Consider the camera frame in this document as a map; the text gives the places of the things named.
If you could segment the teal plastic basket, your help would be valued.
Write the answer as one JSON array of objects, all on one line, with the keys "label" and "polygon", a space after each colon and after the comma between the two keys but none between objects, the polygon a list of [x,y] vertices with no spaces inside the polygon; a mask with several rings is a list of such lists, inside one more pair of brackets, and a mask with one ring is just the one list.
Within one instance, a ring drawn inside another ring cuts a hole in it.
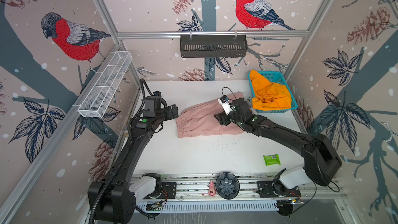
[{"label": "teal plastic basket", "polygon": [[[297,102],[294,99],[293,94],[292,94],[290,88],[288,87],[288,84],[287,84],[285,78],[283,77],[282,73],[276,72],[276,71],[257,71],[257,72],[259,72],[261,75],[263,75],[265,78],[267,78],[271,82],[275,82],[275,83],[278,83],[278,84],[285,85],[288,88],[288,90],[289,90],[289,92],[291,94],[292,103],[291,103],[291,107],[289,109],[287,109],[287,110],[279,110],[279,111],[260,111],[260,110],[256,110],[256,112],[258,112],[258,113],[285,113],[287,111],[297,109]],[[253,99],[255,94],[254,94],[253,87],[251,85],[249,74],[250,74],[250,72],[248,73],[248,81],[249,81],[249,86],[250,86],[252,99]]]}]

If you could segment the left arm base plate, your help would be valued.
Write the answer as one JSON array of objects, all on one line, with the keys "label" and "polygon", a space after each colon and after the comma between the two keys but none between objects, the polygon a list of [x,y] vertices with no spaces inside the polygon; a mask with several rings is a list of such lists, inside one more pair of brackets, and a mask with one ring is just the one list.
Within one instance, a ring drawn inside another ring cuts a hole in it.
[{"label": "left arm base plate", "polygon": [[157,195],[148,195],[145,197],[146,200],[165,200],[168,199],[175,199],[176,198],[176,191],[177,191],[177,183],[176,182],[165,182],[162,183],[162,189],[159,194]]}]

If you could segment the pink shorts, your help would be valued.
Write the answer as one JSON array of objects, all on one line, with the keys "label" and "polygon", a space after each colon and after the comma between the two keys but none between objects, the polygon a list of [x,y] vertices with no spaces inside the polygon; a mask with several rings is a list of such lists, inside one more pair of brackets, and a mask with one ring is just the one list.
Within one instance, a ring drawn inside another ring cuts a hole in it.
[{"label": "pink shorts", "polygon": [[176,119],[179,138],[211,135],[239,135],[244,133],[235,124],[221,125],[214,117],[224,110],[217,99],[185,109]]}]

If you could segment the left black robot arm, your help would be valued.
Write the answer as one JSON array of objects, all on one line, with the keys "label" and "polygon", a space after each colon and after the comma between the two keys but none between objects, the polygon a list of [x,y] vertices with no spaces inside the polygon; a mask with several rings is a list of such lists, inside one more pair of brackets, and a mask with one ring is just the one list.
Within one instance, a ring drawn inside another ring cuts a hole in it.
[{"label": "left black robot arm", "polygon": [[129,136],[121,153],[105,177],[88,189],[90,224],[97,220],[127,224],[138,209],[137,203],[161,194],[162,180],[157,173],[145,173],[135,183],[131,180],[145,147],[164,128],[164,122],[178,117],[178,107],[167,105],[161,92],[151,92],[143,78],[140,88],[143,101],[127,124]]}]

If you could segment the green wipes packet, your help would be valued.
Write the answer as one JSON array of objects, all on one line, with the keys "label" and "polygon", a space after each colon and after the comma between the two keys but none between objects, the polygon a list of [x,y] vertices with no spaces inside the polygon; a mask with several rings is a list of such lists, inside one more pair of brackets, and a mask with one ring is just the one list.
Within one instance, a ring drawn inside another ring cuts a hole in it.
[{"label": "green wipes packet", "polygon": [[279,155],[263,156],[266,166],[281,165]]}]

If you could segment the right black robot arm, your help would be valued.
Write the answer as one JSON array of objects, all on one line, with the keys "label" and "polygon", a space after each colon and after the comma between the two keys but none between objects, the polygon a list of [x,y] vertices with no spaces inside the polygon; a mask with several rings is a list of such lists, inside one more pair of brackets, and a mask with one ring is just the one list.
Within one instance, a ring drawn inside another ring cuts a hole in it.
[{"label": "right black robot arm", "polygon": [[244,132],[273,140],[303,157],[303,164],[283,169],[273,179],[272,193],[275,195],[284,197],[293,188],[310,182],[327,187],[341,168],[342,161],[325,135],[296,132],[264,116],[255,115],[242,97],[230,101],[224,95],[217,101],[223,108],[223,112],[215,114],[221,125],[234,123]]}]

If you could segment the orange shorts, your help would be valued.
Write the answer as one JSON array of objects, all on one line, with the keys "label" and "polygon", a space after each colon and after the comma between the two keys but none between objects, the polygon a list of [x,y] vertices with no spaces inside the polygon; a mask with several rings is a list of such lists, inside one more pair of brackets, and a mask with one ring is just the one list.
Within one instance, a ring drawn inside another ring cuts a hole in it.
[{"label": "orange shorts", "polygon": [[291,107],[291,94],[285,85],[271,82],[254,70],[250,72],[249,77],[255,94],[252,99],[255,110],[279,111]]}]

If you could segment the black hanging shelf basket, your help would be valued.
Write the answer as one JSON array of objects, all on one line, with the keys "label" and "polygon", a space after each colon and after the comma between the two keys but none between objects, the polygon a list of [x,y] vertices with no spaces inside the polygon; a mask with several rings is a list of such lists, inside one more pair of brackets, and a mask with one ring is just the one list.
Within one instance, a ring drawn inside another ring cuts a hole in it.
[{"label": "black hanging shelf basket", "polygon": [[182,58],[238,58],[248,50],[245,35],[192,35],[180,37]]}]

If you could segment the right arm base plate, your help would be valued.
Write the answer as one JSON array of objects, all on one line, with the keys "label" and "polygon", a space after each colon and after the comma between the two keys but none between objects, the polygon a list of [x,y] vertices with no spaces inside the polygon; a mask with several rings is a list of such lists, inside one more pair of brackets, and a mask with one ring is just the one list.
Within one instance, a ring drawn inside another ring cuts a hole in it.
[{"label": "right arm base plate", "polygon": [[288,189],[280,182],[257,181],[257,188],[256,193],[261,198],[301,198],[301,192],[298,187]]}]

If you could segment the small pink toy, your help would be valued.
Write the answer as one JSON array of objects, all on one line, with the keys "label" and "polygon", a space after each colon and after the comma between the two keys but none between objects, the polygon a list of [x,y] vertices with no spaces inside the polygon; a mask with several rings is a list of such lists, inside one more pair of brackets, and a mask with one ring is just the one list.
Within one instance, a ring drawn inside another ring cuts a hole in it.
[{"label": "small pink toy", "polygon": [[210,181],[209,185],[208,185],[208,195],[211,197],[214,197],[216,195],[216,187],[215,184],[213,182],[213,180]]}]

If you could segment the horizontal aluminium frame bar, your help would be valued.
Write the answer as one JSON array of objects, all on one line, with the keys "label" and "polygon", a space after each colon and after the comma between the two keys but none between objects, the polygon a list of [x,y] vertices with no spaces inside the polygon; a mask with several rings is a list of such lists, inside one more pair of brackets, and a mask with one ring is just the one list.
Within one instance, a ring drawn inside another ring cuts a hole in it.
[{"label": "horizontal aluminium frame bar", "polygon": [[204,32],[120,32],[120,40],[127,39],[174,39],[181,36],[219,36],[219,35],[246,35],[246,37],[307,37],[308,30],[271,30],[271,31],[204,31]]}]

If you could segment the black round flower-shaped bowl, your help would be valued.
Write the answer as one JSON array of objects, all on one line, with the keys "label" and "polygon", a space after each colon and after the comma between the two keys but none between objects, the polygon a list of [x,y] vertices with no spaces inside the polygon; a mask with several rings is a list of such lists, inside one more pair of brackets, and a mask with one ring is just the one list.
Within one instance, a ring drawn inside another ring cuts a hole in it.
[{"label": "black round flower-shaped bowl", "polygon": [[219,196],[226,200],[232,200],[239,194],[240,183],[233,173],[222,172],[216,179],[215,188]]}]

